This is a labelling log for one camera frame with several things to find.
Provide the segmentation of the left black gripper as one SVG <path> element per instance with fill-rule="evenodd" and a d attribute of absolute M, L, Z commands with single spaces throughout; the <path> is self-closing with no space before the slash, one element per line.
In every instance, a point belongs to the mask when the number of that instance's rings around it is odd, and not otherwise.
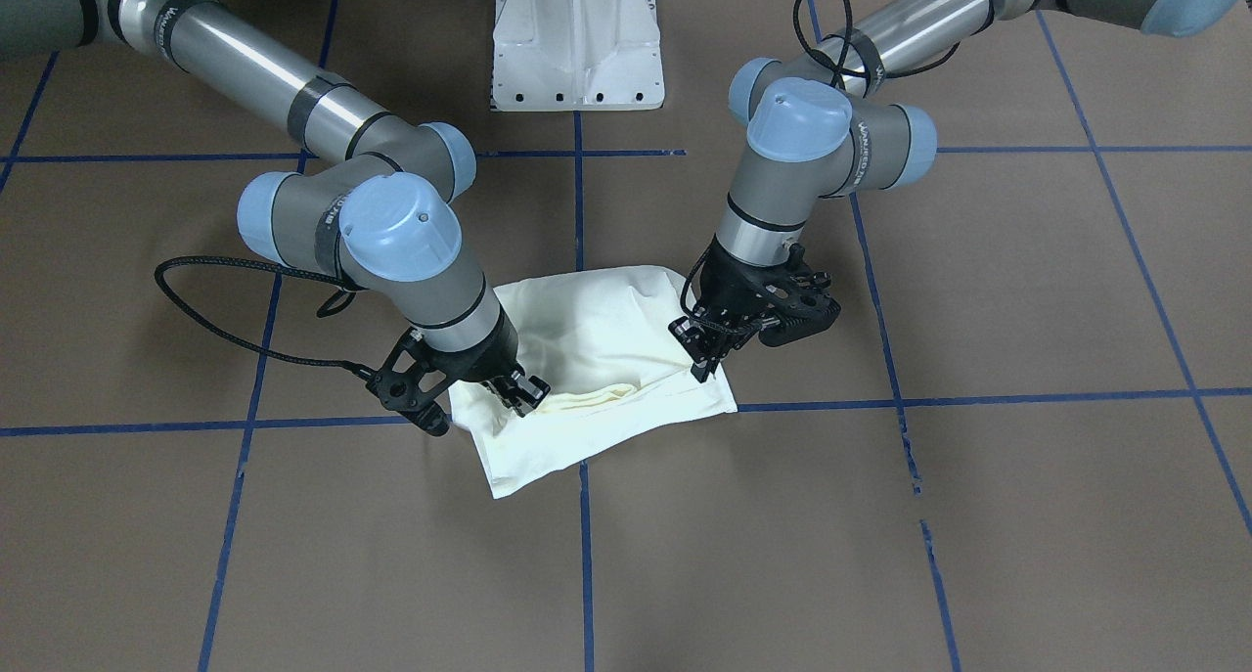
<path fill-rule="evenodd" d="M 793 287 L 788 277 L 808 267 L 804 252 L 801 244 L 786 243 L 785 262 L 755 267 L 739 262 L 716 240 L 707 244 L 696 265 L 699 299 L 694 308 L 685 308 L 685 317 L 669 324 L 670 334 L 694 360 L 695 380 L 706 382 L 732 350 L 759 335 L 767 310 L 777 302 L 777 288 L 788 297 L 786 289 Z"/>

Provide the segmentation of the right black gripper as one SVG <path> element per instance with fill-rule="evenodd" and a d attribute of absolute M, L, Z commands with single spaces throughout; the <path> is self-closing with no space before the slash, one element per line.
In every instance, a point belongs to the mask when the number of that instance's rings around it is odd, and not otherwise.
<path fill-rule="evenodd" d="M 453 380 L 486 380 L 488 390 L 520 417 L 528 415 L 551 392 L 548 383 L 525 374 L 517 357 L 517 330 L 502 308 L 485 339 L 470 348 L 437 350 L 429 343 L 429 333 L 426 333 L 421 340 L 414 342 L 412 350 L 416 360 L 422 360 L 431 370 L 441 372 Z"/>

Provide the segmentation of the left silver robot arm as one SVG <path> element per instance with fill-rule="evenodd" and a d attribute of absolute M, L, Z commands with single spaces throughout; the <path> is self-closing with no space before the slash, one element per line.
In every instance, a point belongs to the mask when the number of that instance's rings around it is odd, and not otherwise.
<path fill-rule="evenodd" d="M 943 65 L 969 36 L 1025 13 L 1059 11 L 1158 36 L 1189 36 L 1238 0 L 894 0 L 810 43 L 790 63 L 739 68 L 727 100 L 746 145 L 722 220 L 694 267 L 670 332 L 707 380 L 752 338 L 786 345 L 828 332 L 840 307 L 830 277 L 804 262 L 800 237 L 821 199 L 908 186 L 936 156 L 920 108 L 874 103 L 881 84 Z"/>

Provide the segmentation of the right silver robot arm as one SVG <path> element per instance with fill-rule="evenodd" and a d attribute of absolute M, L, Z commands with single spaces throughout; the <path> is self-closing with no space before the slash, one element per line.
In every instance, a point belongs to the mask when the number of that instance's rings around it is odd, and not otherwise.
<path fill-rule="evenodd" d="M 453 209 L 475 181 L 464 133 L 408 123 L 220 0 L 3 0 L 4 60 L 99 43 L 169 63 L 326 165 L 259 174 L 235 211 L 255 268 L 336 287 L 322 317 L 376 292 L 406 320 L 378 368 L 326 365 L 429 434 L 444 430 L 439 399 L 456 383 L 485 385 L 520 415 L 545 400 L 550 388 L 520 365 L 515 325 Z"/>

